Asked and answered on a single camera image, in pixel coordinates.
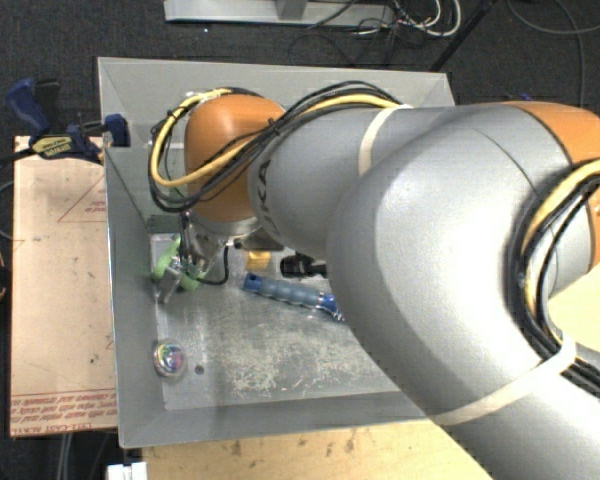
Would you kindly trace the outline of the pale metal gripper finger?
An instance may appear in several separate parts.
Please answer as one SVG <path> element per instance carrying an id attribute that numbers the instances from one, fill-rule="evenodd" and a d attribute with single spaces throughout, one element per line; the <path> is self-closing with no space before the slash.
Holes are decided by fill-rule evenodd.
<path id="1" fill-rule="evenodd" d="M 167 304 L 180 286 L 182 270 L 177 260 L 171 260 L 162 270 L 158 282 L 158 302 Z"/>

